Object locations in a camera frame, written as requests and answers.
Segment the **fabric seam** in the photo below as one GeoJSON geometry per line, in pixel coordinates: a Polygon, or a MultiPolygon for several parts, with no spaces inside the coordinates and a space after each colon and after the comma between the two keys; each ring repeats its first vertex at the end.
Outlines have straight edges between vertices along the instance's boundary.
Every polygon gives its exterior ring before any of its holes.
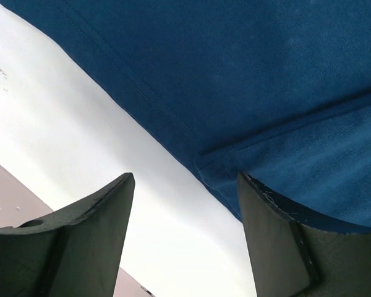
{"type": "MultiPolygon", "coordinates": [[[[260,143],[262,143],[262,142],[270,141],[270,140],[275,139],[275,138],[277,138],[277,137],[281,137],[281,136],[285,136],[286,134],[290,134],[290,133],[292,133],[292,132],[294,132],[294,131],[298,131],[298,130],[301,130],[301,129],[305,129],[305,128],[311,126],[311,125],[314,125],[314,124],[320,124],[320,123],[324,123],[325,121],[328,121],[328,120],[330,120],[330,119],[339,118],[339,117],[344,116],[344,115],[346,115],[346,114],[352,114],[352,113],[358,112],[358,111],[360,111],[360,110],[362,110],[362,109],[364,109],[364,108],[368,108],[368,107],[371,107],[371,104],[365,105],[365,106],[360,107],[360,108],[358,108],[358,109],[356,109],[356,110],[346,111],[346,112],[343,112],[343,113],[341,113],[341,114],[337,114],[336,116],[332,116],[332,117],[330,117],[330,118],[325,118],[325,119],[322,119],[322,120],[319,120],[319,121],[315,121],[315,122],[307,123],[307,124],[305,124],[304,126],[297,127],[296,129],[291,129],[290,131],[285,131],[285,132],[280,133],[280,134],[278,134],[278,135],[275,135],[275,136],[273,136],[273,137],[269,137],[269,138],[267,138],[267,139],[263,139],[263,140],[260,140],[260,141],[254,142],[254,143],[252,143],[252,144],[250,144],[250,145],[246,145],[245,147],[237,148],[237,149],[235,149],[235,150],[231,150],[231,148],[224,148],[223,151],[220,152],[220,153],[218,154],[217,158],[215,158],[213,161],[209,162],[209,164],[206,164],[205,166],[199,168],[198,170],[199,170],[199,171],[202,171],[202,170],[204,170],[204,169],[206,169],[206,168],[208,168],[208,167],[213,166],[217,161],[220,161],[220,160],[221,160],[221,158],[222,158],[223,155],[228,155],[228,157],[229,157],[229,162],[231,162],[231,165],[234,167],[233,169],[235,170],[235,168],[237,168],[237,167],[235,167],[234,154],[236,154],[236,153],[239,153],[239,152],[241,152],[241,151],[243,151],[243,150],[247,150],[247,149],[253,147],[254,145],[260,144],[260,143]]],[[[225,175],[227,176],[227,178],[231,179],[229,173],[226,173],[225,175]]]]}
{"type": "MultiPolygon", "coordinates": [[[[67,19],[68,22],[70,22],[91,44],[93,44],[93,46],[98,49],[98,51],[103,55],[104,58],[106,58],[122,75],[124,75],[124,77],[135,87],[135,89],[140,93],[142,94],[142,96],[148,100],[151,104],[153,104],[156,109],[161,113],[161,115],[172,125],[173,128],[175,128],[182,136],[183,138],[189,143],[191,144],[193,147],[195,147],[195,143],[194,141],[191,141],[188,137],[186,137],[184,135],[184,133],[165,115],[165,113],[159,108],[159,106],[157,106],[150,98],[148,98],[144,92],[139,89],[139,87],[136,85],[135,82],[133,82],[129,77],[128,75],[122,70],[120,69],[115,63],[114,61],[97,45],[95,44],[95,42],[93,42],[93,40],[80,28],[78,27],[73,21],[72,19],[67,15],[65,14],[62,10],[60,10],[60,8],[56,7],[52,2],[50,2],[50,0],[44,0],[48,5],[50,5],[52,8],[56,9],[60,14],[62,14],[65,19],[67,19]]],[[[81,14],[79,14],[79,12],[75,11],[71,6],[70,4],[67,3],[67,5],[76,13],[78,14],[79,16],[81,16],[81,18],[83,19],[83,21],[91,28],[91,30],[94,30],[94,28],[89,25],[86,20],[84,19],[84,17],[82,17],[81,14]]],[[[95,30],[95,33],[104,41],[104,43],[106,43],[106,46],[112,51],[114,52],[114,54],[116,54],[116,56],[121,59],[125,64],[128,65],[128,67],[135,73],[135,75],[143,82],[143,84],[150,89],[150,91],[158,98],[160,99],[160,101],[162,103],[164,103],[164,105],[167,107],[167,109],[169,109],[171,111],[171,108],[167,105],[167,103],[165,103],[162,98],[133,70],[133,68],[122,58],[120,57],[119,54],[116,53],[115,50],[112,49],[112,47],[110,47],[110,45],[107,43],[107,41],[105,41],[105,39],[95,30]]],[[[197,140],[200,140],[196,135],[195,133],[187,126],[184,124],[183,121],[181,121],[180,117],[176,114],[176,113],[173,113],[173,115],[175,115],[175,117],[182,123],[182,125],[192,134],[193,138],[194,139],[197,139],[197,140]]]]}

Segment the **stitching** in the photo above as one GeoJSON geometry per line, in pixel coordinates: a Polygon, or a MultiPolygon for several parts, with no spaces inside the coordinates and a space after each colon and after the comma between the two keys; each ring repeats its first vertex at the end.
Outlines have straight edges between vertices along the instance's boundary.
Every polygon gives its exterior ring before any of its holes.
{"type": "Polygon", "coordinates": [[[280,133],[280,134],[275,135],[275,136],[273,136],[273,137],[270,137],[270,138],[268,138],[268,139],[260,140],[260,141],[254,142],[254,143],[252,143],[252,144],[250,144],[250,145],[247,145],[247,146],[245,146],[245,147],[238,148],[238,149],[236,149],[236,150],[233,150],[232,153],[241,152],[241,151],[246,150],[246,149],[249,149],[249,148],[251,148],[251,147],[253,147],[253,146],[255,146],[255,145],[258,145],[258,144],[260,144],[260,143],[262,143],[262,142],[270,141],[270,140],[273,140],[273,139],[275,139],[275,138],[277,138],[277,137],[281,137],[281,136],[285,136],[286,134],[293,133],[294,131],[298,131],[298,130],[305,129],[305,128],[307,128],[307,127],[309,127],[309,126],[312,126],[312,125],[314,125],[314,124],[321,124],[321,123],[324,123],[325,121],[328,121],[328,120],[331,120],[331,119],[340,118],[340,117],[345,116],[345,115],[347,115],[347,114],[353,114],[353,113],[356,113],[356,112],[362,111],[363,109],[370,108],[370,107],[371,107],[371,104],[364,105],[363,107],[360,107],[360,108],[358,108],[358,109],[356,109],[356,110],[351,110],[351,111],[343,112],[343,113],[341,113],[341,114],[337,114],[336,116],[332,116],[332,117],[330,117],[330,118],[325,118],[325,119],[321,119],[321,120],[319,120],[319,121],[315,121],[315,122],[307,123],[307,124],[305,124],[305,125],[303,125],[303,126],[301,126],[301,127],[298,127],[298,128],[296,128],[296,129],[291,129],[291,130],[289,130],[289,131],[285,131],[285,132],[283,132],[283,133],[280,133]]]}
{"type": "MultiPolygon", "coordinates": [[[[135,83],[133,83],[133,81],[131,81],[128,76],[122,71],[120,70],[120,68],[118,68],[117,65],[115,65],[115,63],[109,58],[109,56],[107,54],[105,54],[88,36],[86,36],[86,34],[84,34],[84,32],[78,28],[78,26],[76,26],[75,23],[73,23],[73,21],[71,21],[71,19],[63,12],[61,11],[59,8],[57,8],[56,6],[54,6],[49,0],[45,0],[46,2],[48,2],[53,8],[55,8],[57,11],[59,11],[75,28],[77,28],[102,54],[103,56],[118,70],[120,71],[126,78],[127,80],[132,83],[132,85],[134,85],[134,87],[143,95],[143,97],[145,97],[150,103],[152,103],[153,105],[156,106],[157,110],[168,120],[168,122],[172,125],[172,127],[174,127],[176,130],[178,130],[181,135],[186,139],[186,141],[188,141],[190,144],[192,144],[193,146],[195,146],[195,144],[193,142],[191,142],[181,131],[180,129],[174,125],[174,123],[159,109],[159,107],[150,99],[148,98],[137,86],[135,83]]],[[[110,44],[99,34],[99,32],[96,31],[95,28],[92,27],[92,25],[89,24],[89,22],[86,20],[86,18],[81,14],[79,13],[77,10],[75,10],[69,2],[67,2],[66,0],[62,0],[72,11],[74,11],[78,16],[80,16],[80,18],[83,20],[83,22],[90,28],[91,31],[95,32],[100,38],[101,40],[103,41],[103,43],[108,47],[109,50],[111,50],[123,63],[125,63],[130,69],[131,71],[137,76],[138,79],[141,80],[141,82],[144,84],[144,86],[146,86],[159,100],[160,102],[162,102],[164,104],[165,107],[167,107],[168,110],[170,110],[170,112],[176,117],[176,119],[188,130],[188,132],[190,132],[192,134],[192,137],[194,139],[197,139],[199,141],[201,141],[203,143],[203,140],[201,138],[199,138],[198,136],[195,135],[194,131],[192,129],[190,129],[188,127],[188,125],[186,125],[184,123],[184,121],[172,110],[172,108],[161,98],[161,96],[159,96],[157,94],[157,92],[155,90],[153,90],[141,77],[140,75],[138,75],[134,69],[132,68],[132,66],[122,57],[118,54],[118,52],[112,47],[110,46],[110,44]]]]}
{"type": "MultiPolygon", "coordinates": [[[[233,177],[231,177],[231,174],[238,174],[239,169],[235,165],[235,161],[233,159],[233,153],[230,151],[227,151],[226,154],[228,155],[229,164],[231,166],[230,170],[226,170],[225,174],[229,180],[233,180],[233,177]]],[[[238,215],[238,217],[241,218],[241,213],[238,210],[235,210],[234,206],[231,204],[232,211],[238,215]]]]}
{"type": "MultiPolygon", "coordinates": [[[[223,160],[222,159],[222,156],[221,155],[218,155],[218,160],[217,160],[218,163],[216,161],[213,161],[209,165],[204,166],[203,169],[205,169],[205,168],[212,169],[213,171],[218,172],[220,176],[222,176],[224,178],[226,177],[230,181],[234,180],[231,177],[231,175],[230,175],[230,173],[234,173],[233,172],[234,170],[231,170],[231,172],[229,172],[228,170],[226,170],[225,167],[224,167],[224,163],[222,162],[222,160],[223,160]]],[[[215,190],[217,193],[219,193],[219,195],[223,198],[223,200],[227,202],[227,208],[228,208],[228,210],[230,212],[235,213],[239,218],[241,217],[240,212],[235,209],[235,207],[233,206],[232,200],[231,199],[228,199],[227,195],[224,195],[217,187],[211,186],[209,182],[207,182],[206,184],[210,188],[212,188],[213,190],[215,190]]]]}
{"type": "MultiPolygon", "coordinates": [[[[282,137],[282,136],[285,136],[286,134],[293,133],[294,131],[298,131],[298,130],[305,129],[305,128],[311,126],[311,125],[314,125],[314,124],[321,124],[321,123],[324,123],[325,121],[328,121],[328,120],[331,120],[331,119],[336,119],[336,118],[339,118],[339,117],[344,116],[344,115],[347,115],[347,114],[356,113],[356,112],[358,112],[358,111],[361,111],[361,110],[364,109],[364,108],[369,108],[369,107],[371,107],[371,103],[369,103],[369,104],[367,104],[367,105],[364,105],[364,106],[361,106],[361,107],[359,107],[358,109],[355,109],[355,110],[350,110],[350,111],[347,111],[347,112],[343,112],[343,113],[341,113],[341,114],[337,114],[336,116],[332,116],[332,117],[330,117],[330,118],[325,118],[325,119],[321,119],[321,120],[314,121],[314,122],[311,122],[311,123],[307,123],[307,124],[305,124],[305,125],[303,125],[303,126],[301,126],[301,127],[297,127],[296,129],[291,129],[291,130],[289,130],[289,131],[284,131],[284,132],[282,132],[282,133],[280,133],[280,134],[278,134],[278,135],[275,135],[275,136],[272,136],[272,137],[269,137],[269,138],[267,138],[267,139],[263,139],[263,140],[260,140],[260,141],[257,141],[257,142],[251,143],[251,144],[244,145],[244,146],[242,146],[242,147],[240,147],[240,148],[237,148],[237,149],[231,149],[232,146],[237,145],[237,144],[241,144],[241,143],[242,143],[243,141],[245,141],[245,140],[242,140],[242,141],[240,141],[240,142],[236,142],[235,144],[232,144],[232,145],[230,145],[230,146],[228,146],[228,147],[225,147],[225,148],[223,148],[222,150],[219,150],[219,151],[216,151],[216,152],[212,152],[212,153],[217,153],[218,156],[217,156],[214,160],[212,160],[211,162],[209,162],[208,164],[206,164],[206,165],[200,167],[199,170],[200,170],[200,171],[201,171],[201,170],[204,170],[205,168],[208,168],[208,167],[211,166],[212,164],[214,164],[214,163],[216,163],[216,162],[220,162],[220,161],[221,161],[221,157],[222,157],[223,155],[227,155],[227,156],[229,157],[229,162],[231,162],[231,165],[234,165],[234,160],[233,160],[233,158],[234,158],[235,153],[242,153],[242,151],[247,150],[247,149],[250,149],[250,148],[252,148],[252,147],[255,146],[255,145],[261,144],[262,142],[268,142],[268,141],[273,140],[273,139],[275,139],[275,138],[277,138],[277,137],[282,137]]],[[[250,139],[251,137],[255,137],[255,136],[257,136],[257,135],[258,135],[258,134],[253,135],[253,136],[250,136],[250,137],[247,138],[247,139],[250,139]]]]}

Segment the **bolt hole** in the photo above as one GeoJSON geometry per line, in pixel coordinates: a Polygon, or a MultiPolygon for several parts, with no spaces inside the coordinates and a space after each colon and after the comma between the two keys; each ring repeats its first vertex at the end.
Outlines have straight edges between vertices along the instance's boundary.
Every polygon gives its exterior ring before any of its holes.
{"type": "Polygon", "coordinates": [[[44,223],[43,220],[32,220],[32,221],[29,221],[29,222],[26,222],[26,223],[20,225],[18,228],[38,226],[38,225],[41,225],[42,223],[44,223]]]}

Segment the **blue fabric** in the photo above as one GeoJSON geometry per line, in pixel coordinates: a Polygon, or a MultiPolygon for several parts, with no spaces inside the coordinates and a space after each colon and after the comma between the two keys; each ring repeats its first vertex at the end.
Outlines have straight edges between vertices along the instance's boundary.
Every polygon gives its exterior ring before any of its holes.
{"type": "Polygon", "coordinates": [[[371,1],[0,0],[237,218],[246,171],[371,226],[371,1]]]}

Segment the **blue cloth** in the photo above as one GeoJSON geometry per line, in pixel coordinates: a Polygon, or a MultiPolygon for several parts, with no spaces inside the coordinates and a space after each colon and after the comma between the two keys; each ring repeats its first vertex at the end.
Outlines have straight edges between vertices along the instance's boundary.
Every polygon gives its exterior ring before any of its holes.
{"type": "Polygon", "coordinates": [[[371,226],[371,1],[0,0],[237,218],[246,171],[371,226]]]}

